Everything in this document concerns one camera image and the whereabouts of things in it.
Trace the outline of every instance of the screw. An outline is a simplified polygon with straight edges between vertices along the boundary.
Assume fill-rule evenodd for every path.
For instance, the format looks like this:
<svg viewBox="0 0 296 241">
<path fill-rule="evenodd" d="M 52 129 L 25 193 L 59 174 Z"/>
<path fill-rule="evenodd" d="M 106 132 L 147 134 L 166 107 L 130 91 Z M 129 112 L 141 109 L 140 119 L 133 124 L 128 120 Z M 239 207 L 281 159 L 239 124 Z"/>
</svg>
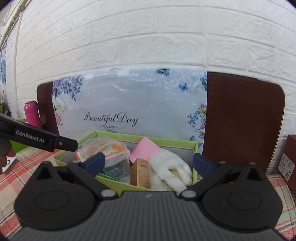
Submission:
<svg viewBox="0 0 296 241">
<path fill-rule="evenodd" d="M 101 195 L 103 197 L 113 197 L 116 195 L 116 192 L 111 189 L 105 189 L 105 190 L 101 191 Z"/>
<path fill-rule="evenodd" d="M 196 192 L 192 190 L 185 190 L 182 192 L 182 196 L 185 198 L 194 198 L 196 196 Z"/>
</svg>

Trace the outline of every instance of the white brick wall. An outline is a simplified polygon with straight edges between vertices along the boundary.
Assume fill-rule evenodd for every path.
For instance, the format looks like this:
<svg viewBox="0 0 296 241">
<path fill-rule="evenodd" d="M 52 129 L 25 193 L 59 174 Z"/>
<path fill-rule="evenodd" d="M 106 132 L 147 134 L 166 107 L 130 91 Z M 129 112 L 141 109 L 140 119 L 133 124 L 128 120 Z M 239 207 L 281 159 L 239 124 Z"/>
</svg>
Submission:
<svg viewBox="0 0 296 241">
<path fill-rule="evenodd" d="M 280 84 L 285 114 L 272 163 L 296 134 L 296 10 L 285 0 L 31 0 L 16 56 L 13 41 L 16 30 L 7 43 L 6 98 L 21 115 L 39 83 L 105 66 L 172 63 Z"/>
</svg>

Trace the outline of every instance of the brown panel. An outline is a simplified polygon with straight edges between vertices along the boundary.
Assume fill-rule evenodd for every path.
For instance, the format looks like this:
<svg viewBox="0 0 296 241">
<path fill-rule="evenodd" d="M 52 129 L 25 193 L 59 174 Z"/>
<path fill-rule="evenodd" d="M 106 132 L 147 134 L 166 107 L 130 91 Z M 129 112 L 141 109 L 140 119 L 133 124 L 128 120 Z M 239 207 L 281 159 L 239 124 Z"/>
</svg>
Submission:
<svg viewBox="0 0 296 241">
<path fill-rule="evenodd" d="M 59 134 L 52 104 L 52 82 L 38 85 L 37 101 L 42 128 Z"/>
<path fill-rule="evenodd" d="M 231 164 L 254 161 L 266 171 L 284 111 L 279 85 L 232 74 L 207 73 L 203 154 Z"/>
</svg>

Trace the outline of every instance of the plastic packaging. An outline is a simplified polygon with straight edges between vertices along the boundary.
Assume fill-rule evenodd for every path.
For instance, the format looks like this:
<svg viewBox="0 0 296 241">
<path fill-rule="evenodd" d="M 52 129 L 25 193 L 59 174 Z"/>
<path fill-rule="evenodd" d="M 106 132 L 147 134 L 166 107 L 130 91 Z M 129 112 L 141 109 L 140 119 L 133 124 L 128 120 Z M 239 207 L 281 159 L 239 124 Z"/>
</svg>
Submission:
<svg viewBox="0 0 296 241">
<path fill-rule="evenodd" d="M 82 162 L 98 152 L 105 155 L 103 173 L 107 176 L 119 180 L 130 173 L 130 151 L 124 143 L 109 137 L 95 137 L 84 142 L 78 150 Z"/>
</svg>

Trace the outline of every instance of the gift box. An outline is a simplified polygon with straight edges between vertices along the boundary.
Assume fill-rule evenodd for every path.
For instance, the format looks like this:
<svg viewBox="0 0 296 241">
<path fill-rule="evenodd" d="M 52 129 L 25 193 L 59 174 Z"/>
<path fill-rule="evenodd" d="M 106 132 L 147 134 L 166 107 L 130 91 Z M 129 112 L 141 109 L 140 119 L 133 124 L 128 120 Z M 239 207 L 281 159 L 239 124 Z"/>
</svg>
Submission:
<svg viewBox="0 0 296 241">
<path fill-rule="evenodd" d="M 95 130 L 82 139 L 78 140 L 78 144 L 81 145 L 86 140 L 92 138 L 93 136 L 97 137 L 110 137 L 112 139 L 118 140 L 126 144 L 129 150 L 133 150 L 138 142 L 143 138 L 143 136 L 120 134 L 114 132 L 98 131 Z M 182 158 L 191 168 L 193 173 L 193 184 L 197 182 L 197 172 L 192 167 L 192 158 L 195 153 L 197 153 L 198 142 L 197 141 L 187 141 L 187 140 L 175 140 L 175 139 L 165 139 L 158 137 L 147 137 L 159 147 L 167 149 L 170 152 L 177 154 Z M 76 156 L 73 152 L 60 151 L 54 156 L 54 160 L 57 166 L 66 166 L 67 163 L 76 160 Z M 108 186 L 110 189 L 117 192 L 120 196 L 123 191 L 151 191 L 150 189 L 141 188 L 111 179 L 107 179 L 101 176 L 95 177 L 98 181 Z"/>
</svg>

